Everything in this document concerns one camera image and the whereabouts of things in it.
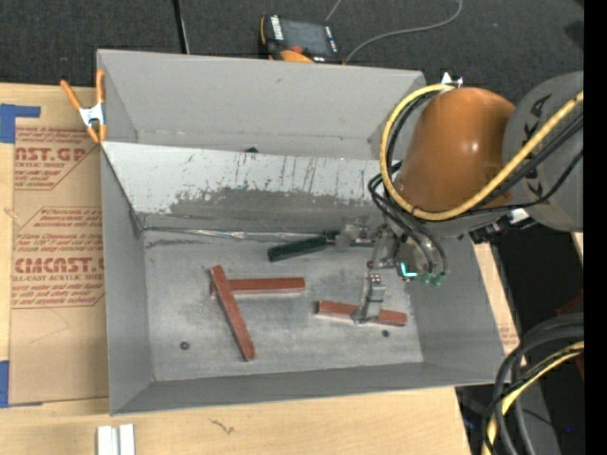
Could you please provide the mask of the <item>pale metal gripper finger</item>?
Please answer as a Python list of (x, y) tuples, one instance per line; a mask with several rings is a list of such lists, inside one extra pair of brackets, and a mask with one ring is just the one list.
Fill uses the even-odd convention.
[(345, 225), (336, 234), (333, 245), (336, 250), (348, 250), (351, 247), (372, 247), (376, 241), (376, 234), (368, 227)]
[(369, 273), (365, 277), (359, 305), (350, 315), (356, 324), (378, 320), (384, 300), (386, 286), (378, 273)]

